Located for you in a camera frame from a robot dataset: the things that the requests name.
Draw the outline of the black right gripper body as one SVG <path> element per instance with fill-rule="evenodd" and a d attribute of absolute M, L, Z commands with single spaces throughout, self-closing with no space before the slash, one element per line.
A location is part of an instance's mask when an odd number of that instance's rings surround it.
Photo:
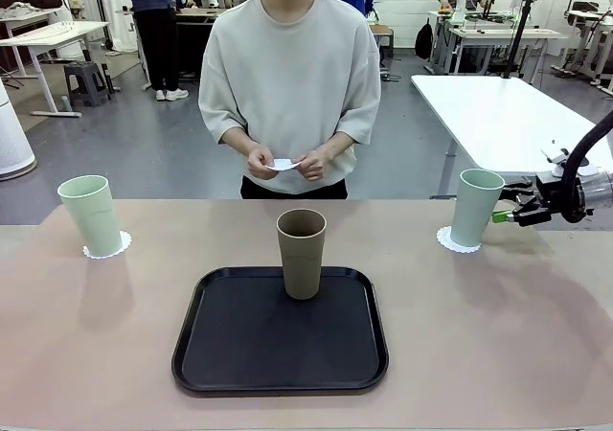
<path fill-rule="evenodd" d="M 547 223 L 561 213 L 564 198 L 561 195 L 561 179 L 550 172 L 541 172 L 534 177 L 530 187 L 521 189 L 516 196 L 514 222 L 520 227 Z"/>

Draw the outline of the person's left hand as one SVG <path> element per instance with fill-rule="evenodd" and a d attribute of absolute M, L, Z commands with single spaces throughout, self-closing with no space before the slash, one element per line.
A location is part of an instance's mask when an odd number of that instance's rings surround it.
<path fill-rule="evenodd" d="M 305 155 L 292 159 L 295 170 L 307 181 L 321 180 L 325 176 L 329 157 L 323 147 L 316 148 Z"/>

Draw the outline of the person's right hand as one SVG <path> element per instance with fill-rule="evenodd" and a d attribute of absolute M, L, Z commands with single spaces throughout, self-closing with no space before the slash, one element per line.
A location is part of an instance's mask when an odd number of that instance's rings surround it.
<path fill-rule="evenodd" d="M 247 168 L 249 172 L 260 180 L 270 180 L 278 175 L 272 169 L 274 159 L 270 150 L 260 144 L 253 144 L 248 149 Z"/>

